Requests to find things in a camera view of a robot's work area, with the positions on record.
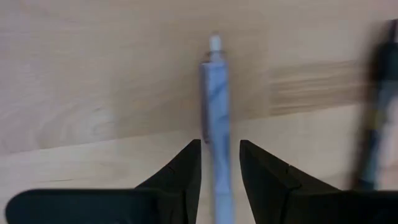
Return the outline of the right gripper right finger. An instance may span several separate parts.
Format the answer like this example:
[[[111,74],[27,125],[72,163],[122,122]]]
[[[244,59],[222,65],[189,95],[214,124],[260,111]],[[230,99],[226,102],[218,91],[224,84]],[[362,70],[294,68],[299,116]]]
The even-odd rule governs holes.
[[[308,175],[248,140],[239,143],[239,161],[256,224],[282,224],[285,203],[291,192],[312,194],[338,191],[336,187]]]

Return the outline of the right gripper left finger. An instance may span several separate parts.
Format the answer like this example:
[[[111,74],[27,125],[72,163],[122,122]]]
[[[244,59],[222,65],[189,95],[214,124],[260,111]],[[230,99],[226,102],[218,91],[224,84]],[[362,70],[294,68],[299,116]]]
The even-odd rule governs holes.
[[[182,208],[182,224],[196,224],[201,189],[201,141],[188,143],[168,164],[136,186],[176,194]]]

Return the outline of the black marker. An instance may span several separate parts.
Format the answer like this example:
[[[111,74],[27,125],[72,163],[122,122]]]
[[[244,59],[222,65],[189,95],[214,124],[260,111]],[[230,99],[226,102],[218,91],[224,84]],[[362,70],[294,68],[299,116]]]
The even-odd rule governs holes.
[[[389,106],[398,96],[398,18],[389,20],[369,65],[363,136],[351,179],[355,190],[377,186],[384,128],[392,121]]]

